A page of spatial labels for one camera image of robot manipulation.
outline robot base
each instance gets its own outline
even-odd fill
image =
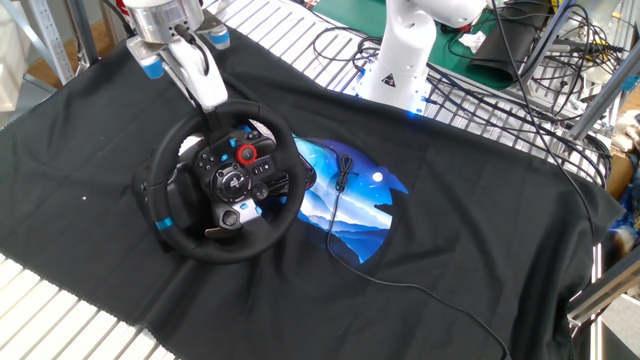
[[[363,74],[358,75],[354,91],[358,97],[423,115],[431,92],[431,85],[425,78],[412,74],[396,75],[384,65],[373,62],[365,65]],[[410,85],[396,87],[399,81]]]

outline wall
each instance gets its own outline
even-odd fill
[[[84,2],[85,10],[87,11],[87,18],[89,19],[89,23],[91,25],[96,22],[102,20],[102,13],[100,12],[100,1],[101,0],[82,0]],[[42,38],[42,34],[40,33],[40,29],[38,28],[38,23],[36,22],[33,11],[29,6],[28,0],[20,0],[22,7],[27,15],[27,19],[29,20],[29,24],[36,31],[38,36]],[[53,16],[53,21],[55,21],[56,26],[58,27],[58,32],[60,33],[60,38],[63,42],[67,42],[68,40],[73,38],[73,30],[71,27],[71,22],[69,20],[69,15],[67,13],[67,8],[64,4],[64,0],[48,0],[49,9],[51,10],[51,15]],[[29,56],[27,57],[27,62],[29,64],[33,64],[41,58],[40,53],[32,46],[29,51]]]

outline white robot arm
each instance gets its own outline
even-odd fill
[[[217,18],[203,12],[199,0],[124,0],[138,35],[127,47],[150,78],[166,71],[185,95],[205,112],[227,100],[216,63],[196,33],[218,49],[229,46],[229,33]]]
[[[357,87],[359,96],[421,113],[428,95],[427,60],[436,40],[434,20],[460,28],[482,14],[486,0],[387,0],[387,24],[377,63]]]

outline black steering wheel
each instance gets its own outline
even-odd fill
[[[167,196],[167,183],[176,169],[182,142],[206,129],[202,117],[180,122],[164,138],[151,162],[147,197],[151,218],[161,236],[177,252],[200,261],[230,264],[259,255],[283,236],[300,211],[305,177],[291,131],[275,112],[244,100],[230,100],[216,112],[219,116],[258,121],[276,140],[275,148],[264,155],[256,149],[259,146],[253,145],[251,133],[244,132],[242,138],[236,138],[238,133],[229,128],[224,130],[225,134],[216,134],[214,138],[219,140],[207,144],[198,154],[192,166],[211,200],[216,228],[207,230],[203,239],[189,236],[173,221]],[[276,173],[288,176],[289,191],[277,217],[267,221],[255,202],[267,196],[263,181]],[[227,238],[224,244],[218,242],[222,238]]]

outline red button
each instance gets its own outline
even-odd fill
[[[236,151],[236,160],[242,165],[251,165],[258,157],[258,151],[251,144],[240,145]]]

